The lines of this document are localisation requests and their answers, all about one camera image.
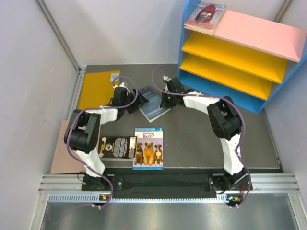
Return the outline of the orange Othello book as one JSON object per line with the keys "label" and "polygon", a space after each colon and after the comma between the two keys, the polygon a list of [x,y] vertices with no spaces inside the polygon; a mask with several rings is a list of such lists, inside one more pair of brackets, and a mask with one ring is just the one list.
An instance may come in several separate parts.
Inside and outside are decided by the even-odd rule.
{"label": "orange Othello book", "polygon": [[211,35],[211,36],[214,35],[214,31],[203,29],[203,28],[200,28],[200,27],[197,27],[197,26],[191,26],[191,25],[188,25],[186,23],[184,24],[184,28],[191,30],[191,31],[198,32],[198,33],[206,34],[206,35]]}

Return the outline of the red castle picture book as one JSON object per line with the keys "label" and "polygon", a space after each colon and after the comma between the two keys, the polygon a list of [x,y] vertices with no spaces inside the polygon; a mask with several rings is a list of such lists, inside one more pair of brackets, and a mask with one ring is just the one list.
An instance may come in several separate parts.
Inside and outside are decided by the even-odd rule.
{"label": "red castle picture book", "polygon": [[215,31],[226,8],[226,5],[201,1],[185,23],[191,26]]}

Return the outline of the dark blue hardcover book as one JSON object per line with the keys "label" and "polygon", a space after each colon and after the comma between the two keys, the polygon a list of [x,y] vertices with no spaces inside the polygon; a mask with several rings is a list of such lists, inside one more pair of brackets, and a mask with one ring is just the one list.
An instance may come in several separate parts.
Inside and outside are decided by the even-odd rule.
{"label": "dark blue hardcover book", "polygon": [[170,110],[170,108],[160,107],[162,98],[151,86],[142,88],[140,94],[148,100],[148,102],[140,107],[140,112],[150,123]]}

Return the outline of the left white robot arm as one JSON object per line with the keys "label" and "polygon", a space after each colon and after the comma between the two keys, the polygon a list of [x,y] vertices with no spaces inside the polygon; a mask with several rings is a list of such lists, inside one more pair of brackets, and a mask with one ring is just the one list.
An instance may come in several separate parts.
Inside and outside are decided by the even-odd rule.
{"label": "left white robot arm", "polygon": [[149,102],[141,92],[130,92],[124,86],[114,89],[109,103],[97,108],[75,109],[64,134],[64,143],[71,157],[84,165],[86,175],[98,190],[107,188],[109,179],[104,175],[105,165],[99,158],[96,145],[100,126],[119,120],[127,111],[132,114]]}

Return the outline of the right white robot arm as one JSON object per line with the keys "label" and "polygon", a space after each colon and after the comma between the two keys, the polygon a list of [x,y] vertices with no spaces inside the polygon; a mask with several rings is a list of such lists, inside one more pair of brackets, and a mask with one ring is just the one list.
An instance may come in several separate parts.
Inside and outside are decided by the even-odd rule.
{"label": "right white robot arm", "polygon": [[163,76],[165,89],[160,106],[172,108],[177,105],[203,112],[209,116],[214,134],[222,144],[224,156],[224,184],[234,190],[245,177],[244,165],[240,154],[242,119],[228,96],[224,98],[204,95],[186,90],[178,78]]}

